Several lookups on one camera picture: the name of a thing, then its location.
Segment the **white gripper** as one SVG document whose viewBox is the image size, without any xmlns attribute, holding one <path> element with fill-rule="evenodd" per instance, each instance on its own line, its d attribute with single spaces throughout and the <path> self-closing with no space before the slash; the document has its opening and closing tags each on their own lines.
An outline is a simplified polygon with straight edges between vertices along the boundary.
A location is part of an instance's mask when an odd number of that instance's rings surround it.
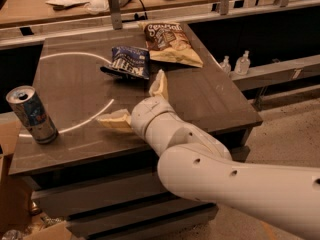
<svg viewBox="0 0 320 240">
<path fill-rule="evenodd" d="M 169 104 L 167 77 L 165 72 L 160 69 L 155 80 L 149 88 L 151 97 L 142 100 L 130 114 L 127 109 L 121 109 L 109 114 L 102 114 L 96 121 L 103 127 L 120 132 L 133 131 L 142 139 L 149 124 L 163 113 L 173 112 L 174 109 Z"/>
</svg>

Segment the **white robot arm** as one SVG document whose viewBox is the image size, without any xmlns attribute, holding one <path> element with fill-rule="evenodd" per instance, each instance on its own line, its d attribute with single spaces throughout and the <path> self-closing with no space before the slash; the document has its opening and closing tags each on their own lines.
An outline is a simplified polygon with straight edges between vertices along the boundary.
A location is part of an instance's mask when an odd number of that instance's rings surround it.
<svg viewBox="0 0 320 240">
<path fill-rule="evenodd" d="M 197 126 L 180 119 L 168 102 L 160 71 L 150 96 L 132 111 L 97 117 L 105 127 L 133 130 L 159 156 L 164 187 L 189 200 L 221 203 L 304 240 L 320 240 L 320 169 L 248 164 Z"/>
</svg>

